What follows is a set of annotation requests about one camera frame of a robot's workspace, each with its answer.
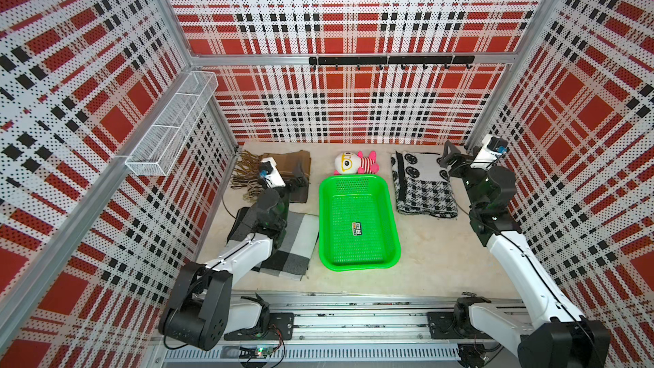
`white fluffy floor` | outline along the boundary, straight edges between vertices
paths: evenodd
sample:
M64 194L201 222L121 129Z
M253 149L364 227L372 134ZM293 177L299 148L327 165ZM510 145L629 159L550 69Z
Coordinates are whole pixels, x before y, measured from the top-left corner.
M359 293L383 295L433 295L458 297L471 291L485 297L519 298L506 273L488 250L482 247L470 228L469 218L461 213L456 219L436 219L427 215L407 216L395 210L395 192L390 175L390 154L394 151L437 152L441 146L382 145L343 143L248 142L244 149L261 154L305 150L311 153L311 186L307 203L293 203L290 210L318 215L318 187L333 174L333 161L344 151L377 151L379 176L388 183L393 202L402 257L390 269L333 272L323 266L318 245L313 252L307 275L301 281L248 272L235 284L235 290L295 291L322 293ZM454 195L463 208L469 201L460 179L452 179ZM227 189L224 199L231 213L249 203L243 189ZM233 219L220 206L210 227L199 261L216 258L224 247Z

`mounting plate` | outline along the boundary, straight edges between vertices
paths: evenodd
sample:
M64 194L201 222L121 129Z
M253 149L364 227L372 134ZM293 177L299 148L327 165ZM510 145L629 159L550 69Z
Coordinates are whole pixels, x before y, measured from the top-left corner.
M295 315L292 312L272 312L270 313L270 323L279 328L282 332L282 340L288 341L293 337L293 321ZM226 333L224 336L225 341L241 341L253 340L247 335L243 335L238 331ZM265 336L258 338L260 340L277 340L277 334L274 331L268 330Z
M452 321L454 319L453 312L434 311L427 313L427 325L429 326L429 334L433 340L452 340L462 339L456 331ZM491 337L486 333L477 334L478 339L490 339Z

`plush doll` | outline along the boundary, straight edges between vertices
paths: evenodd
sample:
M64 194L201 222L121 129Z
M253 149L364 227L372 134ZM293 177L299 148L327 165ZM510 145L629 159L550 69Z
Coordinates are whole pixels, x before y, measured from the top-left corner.
M343 152L333 162L336 166L333 174L376 174L379 172L379 165L375 163L376 159L377 153L374 151L367 157L364 157L362 151L359 151L356 155L351 152Z

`label sticker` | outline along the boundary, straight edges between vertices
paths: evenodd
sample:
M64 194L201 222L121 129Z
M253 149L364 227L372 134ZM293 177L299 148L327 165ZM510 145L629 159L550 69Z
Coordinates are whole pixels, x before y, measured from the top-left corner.
M361 223L354 221L352 222L352 234L355 236L361 236Z

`white wire basket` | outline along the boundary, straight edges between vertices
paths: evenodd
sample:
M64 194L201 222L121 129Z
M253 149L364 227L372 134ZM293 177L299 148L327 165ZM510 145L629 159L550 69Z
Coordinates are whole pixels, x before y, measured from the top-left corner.
M214 73L189 73L134 148L127 167L137 176L168 176L217 87Z

